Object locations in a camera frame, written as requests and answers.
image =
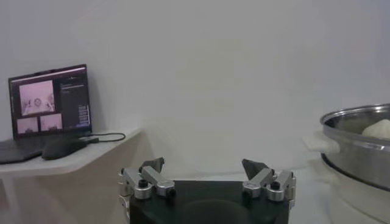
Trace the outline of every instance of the cable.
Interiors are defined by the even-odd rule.
[[[118,139],[112,139],[112,140],[100,140],[99,138],[93,138],[91,140],[88,140],[88,143],[99,143],[99,142],[117,142],[121,141],[126,138],[126,135],[124,133],[105,133],[105,134],[89,134],[85,137],[92,137],[92,136],[108,136],[108,135],[121,135],[122,137]]]

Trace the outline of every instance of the bolt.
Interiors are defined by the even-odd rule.
[[[144,180],[144,179],[139,180],[139,182],[138,182],[138,187],[139,188],[145,188],[145,187],[147,187],[147,185],[148,185],[148,182],[146,180]]]
[[[276,182],[276,181],[272,182],[271,183],[271,189],[272,190],[279,190],[280,189],[280,183]]]

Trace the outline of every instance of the laptop screen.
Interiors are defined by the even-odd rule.
[[[91,131],[87,66],[9,79],[14,138]]]

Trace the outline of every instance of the laptop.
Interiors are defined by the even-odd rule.
[[[13,139],[0,141],[0,164],[42,154],[46,145],[92,132],[87,66],[9,79]]]

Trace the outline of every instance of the white backdrop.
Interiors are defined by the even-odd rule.
[[[304,166],[315,155],[300,138],[321,115],[389,102],[385,0],[0,6],[2,105],[7,77],[87,63],[96,129],[141,124],[153,156],[192,171],[240,170],[244,157]],[[0,112],[8,138],[9,108]]]

